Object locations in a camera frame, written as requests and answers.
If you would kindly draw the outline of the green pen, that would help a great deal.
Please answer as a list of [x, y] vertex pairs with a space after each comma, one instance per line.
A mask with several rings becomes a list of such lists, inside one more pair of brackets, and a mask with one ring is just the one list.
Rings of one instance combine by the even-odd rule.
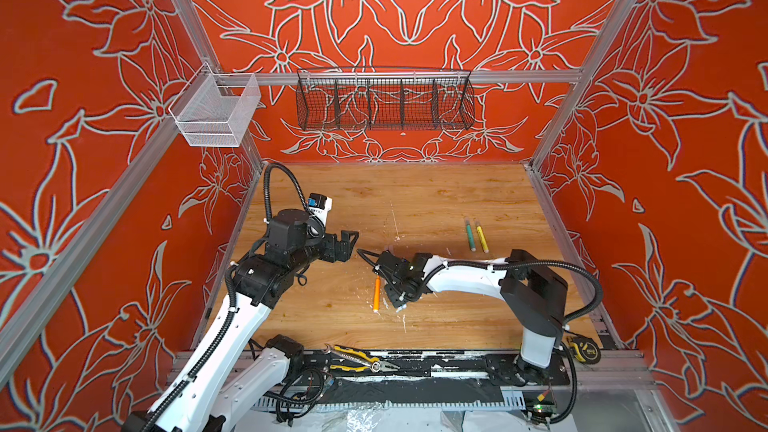
[[464, 225], [465, 225], [465, 231], [467, 235], [468, 245], [472, 252], [477, 251], [477, 244], [474, 237], [473, 227], [470, 219], [468, 217], [464, 218]]

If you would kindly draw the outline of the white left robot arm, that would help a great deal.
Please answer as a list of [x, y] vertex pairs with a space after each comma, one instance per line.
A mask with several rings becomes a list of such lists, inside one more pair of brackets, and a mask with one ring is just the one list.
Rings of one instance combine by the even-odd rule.
[[304, 348], [284, 335], [270, 339], [239, 375], [230, 374], [282, 295], [314, 262], [348, 261], [359, 234], [327, 231], [332, 201], [321, 194], [299, 193], [300, 207], [274, 212], [270, 185], [276, 170], [300, 190], [285, 165], [264, 167], [264, 235], [228, 267], [227, 297], [179, 375], [148, 410], [131, 413], [122, 430], [231, 431], [275, 386], [302, 375]]

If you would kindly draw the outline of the yellow pen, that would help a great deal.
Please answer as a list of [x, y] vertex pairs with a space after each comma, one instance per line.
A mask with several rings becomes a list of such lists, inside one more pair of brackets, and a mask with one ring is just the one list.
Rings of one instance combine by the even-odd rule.
[[485, 254], [489, 254], [490, 253], [489, 245], [488, 245], [488, 242], [487, 242], [487, 238], [486, 238], [484, 229], [483, 229], [482, 225], [480, 224], [480, 222], [475, 221], [475, 229], [477, 231], [478, 238], [479, 238], [479, 241], [480, 241], [481, 248], [482, 248], [483, 252]]

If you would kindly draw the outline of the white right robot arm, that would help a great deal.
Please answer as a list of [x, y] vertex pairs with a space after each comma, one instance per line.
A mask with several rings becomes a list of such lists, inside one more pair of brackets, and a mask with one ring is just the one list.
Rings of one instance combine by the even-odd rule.
[[[407, 260], [389, 251], [365, 249], [357, 253], [385, 281], [386, 295], [395, 307], [441, 292], [475, 294], [505, 302], [523, 327], [518, 362], [525, 371], [547, 369], [566, 326], [590, 314], [604, 297], [599, 280], [586, 269], [560, 260], [537, 259], [520, 249], [490, 261], [450, 259], [429, 253], [417, 253]], [[569, 285], [556, 273], [558, 269], [588, 280], [593, 297], [586, 305], [566, 311]]]

